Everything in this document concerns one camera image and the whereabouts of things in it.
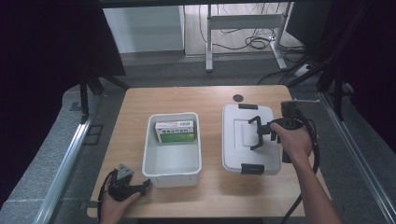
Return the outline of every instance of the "storage box lid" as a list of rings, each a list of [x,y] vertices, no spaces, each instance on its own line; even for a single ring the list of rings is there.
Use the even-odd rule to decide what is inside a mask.
[[[254,150],[259,142],[257,122],[248,123],[259,116],[262,125],[274,119],[267,106],[226,105],[222,111],[222,162],[234,172],[256,175],[276,175],[280,170],[280,155],[277,142],[270,134],[262,137],[263,145]]]

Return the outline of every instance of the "gray floor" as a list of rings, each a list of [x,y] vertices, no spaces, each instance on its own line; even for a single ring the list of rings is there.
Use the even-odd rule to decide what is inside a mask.
[[[205,72],[203,57],[169,55],[123,55],[127,77],[120,80],[137,87],[256,85],[269,73],[277,71],[272,54],[222,55],[215,57],[214,72]],[[269,76],[262,85],[276,84],[281,76]],[[317,100],[315,83],[311,77],[290,89],[293,98]],[[86,208],[91,198],[99,169],[106,153],[125,91],[101,79],[105,94],[99,97],[97,114],[92,121],[90,133],[100,135],[86,137],[78,154],[64,191],[54,210],[50,223],[95,223],[87,217]],[[369,163],[379,182],[392,201],[396,200],[396,156],[344,98],[345,125],[355,138],[361,153]],[[31,223],[46,196],[51,181],[64,157],[80,120],[78,87],[64,94],[64,106],[54,123],[48,138],[43,143],[35,160],[14,189],[0,212],[0,223]],[[321,149],[320,169],[337,211],[345,223],[387,223],[375,198],[362,178],[341,135],[334,128],[323,104],[302,108],[308,118],[315,121]],[[143,219],[139,223],[280,223],[280,217],[254,219]],[[136,223],[137,220],[122,220],[121,223]],[[294,217],[288,223],[305,223]]]

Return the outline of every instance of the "desk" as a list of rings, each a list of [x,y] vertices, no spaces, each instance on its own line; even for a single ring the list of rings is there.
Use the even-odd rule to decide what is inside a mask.
[[[149,116],[159,113],[195,112],[200,120],[202,172],[194,187],[157,189],[150,186],[126,212],[126,217],[283,217],[300,193],[291,164],[282,163],[277,175],[240,175],[221,163],[221,110],[236,104],[266,105],[281,117],[280,102],[290,99],[284,86],[231,86],[129,89],[114,128],[104,162],[92,193],[97,200],[106,175],[123,163],[135,170],[132,184],[141,184],[142,160]],[[318,172],[322,186],[328,192]],[[90,217],[96,209],[89,208]],[[293,213],[304,216],[302,205]]]

